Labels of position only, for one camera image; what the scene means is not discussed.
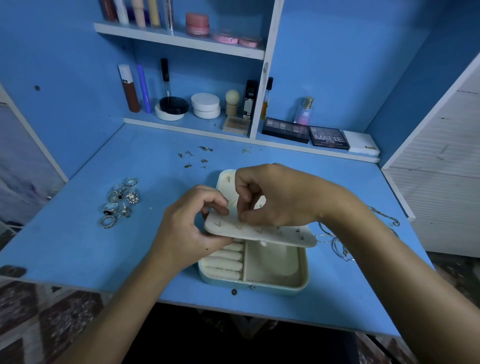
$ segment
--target blue pen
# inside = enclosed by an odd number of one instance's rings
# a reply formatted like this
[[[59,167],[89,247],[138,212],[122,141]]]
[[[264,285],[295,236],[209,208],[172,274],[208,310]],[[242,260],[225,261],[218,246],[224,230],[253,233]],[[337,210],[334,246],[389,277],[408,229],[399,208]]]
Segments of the blue pen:
[[[147,81],[145,80],[144,68],[142,65],[137,64],[138,78],[140,79],[140,88],[142,89],[142,96],[144,97],[145,111],[147,114],[151,114],[150,98],[148,97]]]

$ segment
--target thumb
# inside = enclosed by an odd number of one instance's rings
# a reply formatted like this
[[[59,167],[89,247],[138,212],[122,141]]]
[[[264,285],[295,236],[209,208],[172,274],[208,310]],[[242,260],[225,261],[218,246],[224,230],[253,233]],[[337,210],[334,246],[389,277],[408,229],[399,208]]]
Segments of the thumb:
[[[217,250],[220,250],[223,247],[232,244],[232,238],[221,235],[202,234],[200,236],[200,240],[210,253],[216,252]]]
[[[239,220],[251,226],[272,225],[271,219],[268,216],[268,211],[265,207],[256,210],[243,211],[239,216]]]

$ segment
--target left hand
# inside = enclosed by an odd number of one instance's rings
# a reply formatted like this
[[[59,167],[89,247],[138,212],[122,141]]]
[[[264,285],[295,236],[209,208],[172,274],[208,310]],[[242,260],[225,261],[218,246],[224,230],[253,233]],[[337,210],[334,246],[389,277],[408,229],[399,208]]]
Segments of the left hand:
[[[228,215],[228,200],[220,191],[197,185],[165,209],[150,248],[149,257],[176,274],[203,257],[232,243],[232,238],[202,233],[194,225],[195,215],[205,218],[208,208]]]

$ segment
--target jewelry box lid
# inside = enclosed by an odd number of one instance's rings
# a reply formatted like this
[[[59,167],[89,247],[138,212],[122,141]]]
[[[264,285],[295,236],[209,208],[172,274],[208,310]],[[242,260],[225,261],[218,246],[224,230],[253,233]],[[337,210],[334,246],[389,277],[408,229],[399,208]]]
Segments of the jewelry box lid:
[[[211,234],[229,236],[237,239],[254,240],[261,244],[277,243],[312,248],[317,244],[315,236],[308,226],[250,226],[238,220],[237,201],[235,191],[235,170],[225,170],[220,173],[216,188],[228,200],[228,215],[220,215],[212,210],[205,220],[205,230]],[[262,196],[255,208],[265,204]]]

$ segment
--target forearm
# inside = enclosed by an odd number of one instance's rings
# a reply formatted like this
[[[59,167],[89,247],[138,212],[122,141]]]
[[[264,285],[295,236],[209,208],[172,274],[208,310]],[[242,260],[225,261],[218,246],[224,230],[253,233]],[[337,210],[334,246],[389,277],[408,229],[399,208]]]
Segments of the forearm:
[[[355,257],[420,360],[473,363],[480,357],[480,310],[394,236],[360,200],[349,200],[327,225]]]
[[[175,276],[146,256],[104,310],[55,364],[121,363],[160,294]]]

